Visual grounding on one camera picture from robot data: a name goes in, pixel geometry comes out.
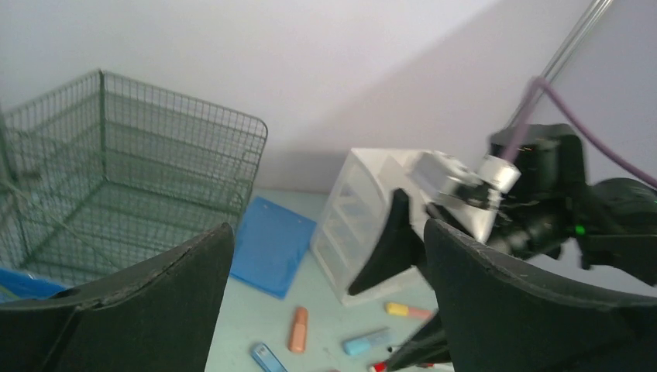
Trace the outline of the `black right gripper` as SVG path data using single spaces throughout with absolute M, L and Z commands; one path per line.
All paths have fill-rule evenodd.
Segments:
M 445 223 L 445 232 L 464 247 L 481 248 L 528 260 L 540 254 L 557 258 L 570 238 L 570 213 L 559 203 L 528 205 L 494 203 L 472 206 L 465 202 L 440 205 L 429 202 L 426 213 Z M 411 226 L 411 198 L 397 188 L 370 258 L 348 287 L 358 295 L 414 267 L 427 276 L 425 244 Z

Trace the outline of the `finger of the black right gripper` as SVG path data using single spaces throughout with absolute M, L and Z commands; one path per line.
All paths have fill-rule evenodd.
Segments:
M 397 371 L 428 363 L 451 362 L 447 335 L 439 313 L 435 313 L 385 361 L 387 371 Z

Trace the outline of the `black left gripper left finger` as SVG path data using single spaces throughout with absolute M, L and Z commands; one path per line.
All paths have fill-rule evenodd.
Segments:
M 46 299 L 1 306 L 3 371 L 202 371 L 235 238 L 222 224 Z

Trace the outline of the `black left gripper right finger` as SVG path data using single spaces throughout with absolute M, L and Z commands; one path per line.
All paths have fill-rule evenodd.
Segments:
M 559 276 L 425 224 L 429 283 L 457 371 L 654 371 L 656 300 Z

